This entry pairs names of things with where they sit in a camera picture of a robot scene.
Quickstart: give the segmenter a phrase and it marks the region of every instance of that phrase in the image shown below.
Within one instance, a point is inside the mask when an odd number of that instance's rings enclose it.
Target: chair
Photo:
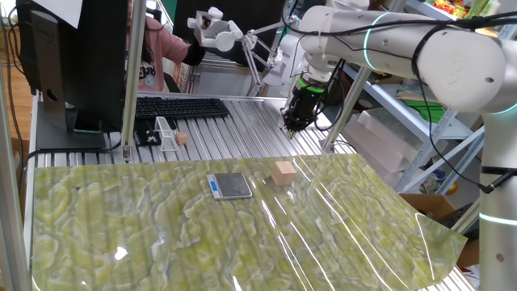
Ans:
[[[162,22],[162,12],[160,10],[147,8],[145,13],[152,15],[153,18],[158,21],[159,23]],[[181,90],[179,89],[178,85],[176,85],[176,82],[172,78],[171,75],[168,73],[163,73],[163,78],[165,79],[165,84],[167,85],[167,88],[172,93],[181,93]]]

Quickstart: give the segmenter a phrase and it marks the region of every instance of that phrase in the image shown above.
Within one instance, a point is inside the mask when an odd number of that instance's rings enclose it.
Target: small wooden cube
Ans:
[[[178,145],[185,145],[188,141],[188,135],[185,132],[178,132],[176,133],[176,142]]]
[[[289,161],[275,162],[271,177],[276,186],[291,186],[296,178],[296,170]]]

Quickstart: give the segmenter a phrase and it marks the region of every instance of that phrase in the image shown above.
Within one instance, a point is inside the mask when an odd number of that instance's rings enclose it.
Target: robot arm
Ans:
[[[306,32],[339,32],[425,16],[381,11],[338,11],[315,6],[299,28]],[[393,26],[350,36],[305,36],[309,72],[327,75],[336,58],[385,73],[416,78],[411,59],[420,40],[434,25]],[[463,112],[501,112],[517,103],[517,44],[465,30],[435,33],[418,57],[422,80],[440,102]]]
[[[337,11],[315,6],[302,19],[305,32],[339,32],[375,23],[427,17],[379,11]],[[308,89],[328,82],[336,59],[407,78],[416,78],[412,59],[433,24],[391,26],[349,36],[304,36],[301,45],[309,63],[289,101],[284,119],[303,120],[314,97]],[[485,147],[480,182],[517,173],[517,42],[445,28],[431,35],[416,60],[418,72],[438,100],[458,111],[478,112],[485,121]],[[300,126],[290,129],[291,133]],[[481,289],[511,290],[517,286],[517,179],[481,193]]]

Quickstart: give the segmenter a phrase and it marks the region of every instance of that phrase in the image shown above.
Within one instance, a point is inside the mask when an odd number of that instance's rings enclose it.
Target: monitor stand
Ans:
[[[32,12],[32,28],[36,44],[36,56],[40,69],[43,102],[38,103],[38,150],[88,150],[104,149],[104,135],[99,129],[77,133],[77,109],[67,109],[58,21],[41,11]]]
[[[46,118],[43,102],[38,103],[37,115],[36,148],[38,150],[101,150],[106,147],[102,133],[71,133],[50,123]],[[69,116],[69,119],[75,118],[72,114]]]

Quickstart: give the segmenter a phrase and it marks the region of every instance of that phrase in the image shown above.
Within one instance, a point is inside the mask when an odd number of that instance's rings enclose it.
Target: keyboard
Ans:
[[[157,116],[172,118],[227,116],[228,108],[220,99],[137,99],[136,118],[153,119]]]

